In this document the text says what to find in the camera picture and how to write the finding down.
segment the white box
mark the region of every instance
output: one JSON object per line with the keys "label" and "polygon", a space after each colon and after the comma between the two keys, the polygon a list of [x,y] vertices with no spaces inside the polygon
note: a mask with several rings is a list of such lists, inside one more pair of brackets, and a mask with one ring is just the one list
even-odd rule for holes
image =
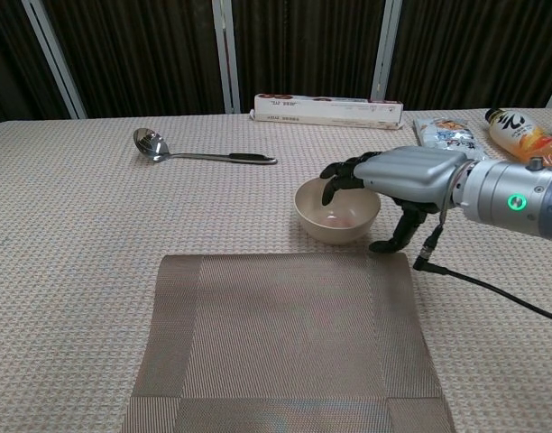
{"label": "white box", "polygon": [[254,97],[250,117],[261,122],[399,129],[402,108],[393,101],[260,94]]}

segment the black curtain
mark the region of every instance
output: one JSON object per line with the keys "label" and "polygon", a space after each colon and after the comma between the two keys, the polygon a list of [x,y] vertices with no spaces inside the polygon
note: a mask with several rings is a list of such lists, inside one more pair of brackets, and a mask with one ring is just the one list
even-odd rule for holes
{"label": "black curtain", "polygon": [[544,107],[552,0],[404,0],[386,97],[408,110]]}
{"label": "black curtain", "polygon": [[225,112],[210,1],[43,3],[89,117]]}
{"label": "black curtain", "polygon": [[0,0],[0,122],[69,118],[20,0]]}
{"label": "black curtain", "polygon": [[233,0],[240,103],[370,97],[384,0]]}

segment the green indicator light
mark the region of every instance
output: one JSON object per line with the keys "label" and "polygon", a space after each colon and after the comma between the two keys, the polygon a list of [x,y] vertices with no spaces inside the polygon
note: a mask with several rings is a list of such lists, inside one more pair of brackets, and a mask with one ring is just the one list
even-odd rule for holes
{"label": "green indicator light", "polygon": [[507,204],[511,210],[518,212],[527,206],[527,198],[522,194],[512,194],[507,200]]}

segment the metal ladle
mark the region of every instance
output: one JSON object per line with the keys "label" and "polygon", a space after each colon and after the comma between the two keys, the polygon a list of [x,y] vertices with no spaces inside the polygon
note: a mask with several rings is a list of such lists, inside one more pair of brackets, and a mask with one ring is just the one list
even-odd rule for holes
{"label": "metal ladle", "polygon": [[230,153],[217,155],[213,153],[170,153],[168,144],[161,135],[148,128],[136,129],[133,132],[133,142],[138,150],[153,161],[162,162],[169,158],[186,158],[190,160],[211,160],[236,162],[240,164],[271,165],[278,162],[274,158],[258,153]]}

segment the beige bowl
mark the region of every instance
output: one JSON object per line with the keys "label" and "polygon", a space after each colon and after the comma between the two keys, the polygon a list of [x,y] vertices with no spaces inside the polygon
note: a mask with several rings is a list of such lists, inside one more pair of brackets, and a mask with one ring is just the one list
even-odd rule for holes
{"label": "beige bowl", "polygon": [[313,179],[296,191],[294,205],[308,234],[326,244],[348,244],[368,233],[381,210],[381,200],[369,189],[341,189],[322,206],[328,180]]}

